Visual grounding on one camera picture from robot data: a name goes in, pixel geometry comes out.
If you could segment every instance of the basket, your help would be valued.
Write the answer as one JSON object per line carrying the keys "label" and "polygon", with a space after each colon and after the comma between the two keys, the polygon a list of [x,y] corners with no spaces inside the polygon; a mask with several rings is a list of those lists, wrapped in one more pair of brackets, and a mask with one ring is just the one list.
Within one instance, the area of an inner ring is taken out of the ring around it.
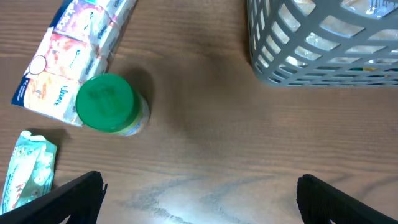
{"label": "basket", "polygon": [[305,8],[298,1],[247,0],[258,79],[277,86],[398,86],[395,5],[374,17],[343,0],[305,0]]}

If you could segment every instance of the wooden surface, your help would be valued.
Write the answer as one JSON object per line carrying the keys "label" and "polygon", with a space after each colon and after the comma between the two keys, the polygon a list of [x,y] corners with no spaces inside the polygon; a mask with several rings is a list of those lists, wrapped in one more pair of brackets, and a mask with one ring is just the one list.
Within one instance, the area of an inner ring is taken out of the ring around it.
{"label": "wooden surface", "polygon": [[398,219],[398,89],[271,88],[248,64],[243,0],[140,0],[111,72],[152,108],[130,138],[10,105],[60,1],[0,1],[0,187],[19,133],[59,145],[54,186],[98,170],[98,223],[301,223],[313,174]]}

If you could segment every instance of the gray plastic basket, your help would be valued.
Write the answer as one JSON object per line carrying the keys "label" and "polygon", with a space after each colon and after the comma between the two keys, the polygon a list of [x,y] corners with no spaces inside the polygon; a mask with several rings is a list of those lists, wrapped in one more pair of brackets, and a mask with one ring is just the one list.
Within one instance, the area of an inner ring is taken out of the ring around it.
{"label": "gray plastic basket", "polygon": [[[247,0],[251,61],[257,77],[277,86],[398,86],[397,39],[372,39],[398,29],[398,10],[374,18],[346,9],[341,2],[313,0],[315,8],[306,15],[293,0]],[[296,31],[280,15],[282,8],[300,23]],[[324,29],[323,21],[329,16],[346,22],[352,33]],[[275,23],[288,37],[286,43],[274,32]],[[314,36],[335,46],[322,49],[307,42]],[[357,46],[374,51],[358,53]],[[301,53],[311,52],[318,58],[298,54],[298,47]],[[300,65],[288,63],[288,57]]]}

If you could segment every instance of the white circle on packaging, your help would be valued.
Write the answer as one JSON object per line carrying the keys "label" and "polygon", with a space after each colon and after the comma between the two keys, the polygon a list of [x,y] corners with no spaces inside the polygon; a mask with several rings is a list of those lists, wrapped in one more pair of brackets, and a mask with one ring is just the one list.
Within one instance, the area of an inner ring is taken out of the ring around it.
{"label": "white circle on packaging", "polygon": [[38,75],[42,73],[45,69],[47,62],[45,61],[45,58],[43,55],[38,55],[33,58],[29,65],[29,72],[32,75]]}

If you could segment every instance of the wooden table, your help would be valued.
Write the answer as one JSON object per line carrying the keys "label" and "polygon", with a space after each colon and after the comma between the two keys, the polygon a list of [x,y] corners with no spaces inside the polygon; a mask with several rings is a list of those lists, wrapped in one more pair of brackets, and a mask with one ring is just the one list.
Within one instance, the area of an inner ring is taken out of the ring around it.
{"label": "wooden table", "polygon": [[140,0],[110,72],[148,99],[130,138],[9,101],[60,1],[0,1],[0,187],[19,133],[59,146],[54,186],[109,184],[98,223],[301,223],[313,174],[398,219],[398,89],[272,88],[248,63],[243,0]]}

